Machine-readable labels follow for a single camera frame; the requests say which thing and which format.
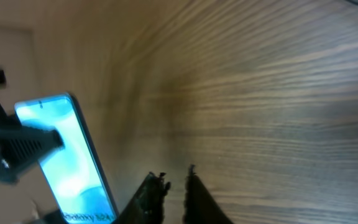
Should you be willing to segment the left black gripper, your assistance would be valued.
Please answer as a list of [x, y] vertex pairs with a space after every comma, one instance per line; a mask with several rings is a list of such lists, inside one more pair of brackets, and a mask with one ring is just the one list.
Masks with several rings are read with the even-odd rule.
[[62, 147], [56, 130], [21, 127], [17, 117], [8, 115], [0, 106], [0, 182], [17, 182], [17, 172], [37, 162], [51, 151]]

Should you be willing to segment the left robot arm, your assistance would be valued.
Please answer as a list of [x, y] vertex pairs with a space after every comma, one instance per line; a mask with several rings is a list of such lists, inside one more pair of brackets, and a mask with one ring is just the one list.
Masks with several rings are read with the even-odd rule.
[[[0, 69], [0, 86], [5, 84], [4, 70]], [[0, 104], [0, 183], [15, 184], [39, 159], [62, 146], [57, 130], [24, 126], [16, 114], [7, 114]]]

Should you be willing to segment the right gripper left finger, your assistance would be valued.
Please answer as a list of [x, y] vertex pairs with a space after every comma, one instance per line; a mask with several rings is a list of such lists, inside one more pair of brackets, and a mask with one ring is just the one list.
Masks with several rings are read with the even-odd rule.
[[162, 224], [164, 200], [171, 187], [165, 175], [150, 172], [113, 224]]

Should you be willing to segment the blue Galaxy smartphone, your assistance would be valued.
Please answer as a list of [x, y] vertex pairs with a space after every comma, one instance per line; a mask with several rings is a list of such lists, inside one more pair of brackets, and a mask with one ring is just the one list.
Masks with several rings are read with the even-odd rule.
[[85, 119], [69, 93], [16, 103], [24, 126], [54, 129], [63, 147], [39, 160], [65, 223], [112, 223], [113, 197]]

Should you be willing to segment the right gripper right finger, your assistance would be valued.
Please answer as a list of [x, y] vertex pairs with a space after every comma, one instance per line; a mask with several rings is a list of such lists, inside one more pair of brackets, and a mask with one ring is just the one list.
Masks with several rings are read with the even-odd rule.
[[233, 224], [197, 176], [193, 164], [189, 167], [186, 178], [183, 222], [185, 224]]

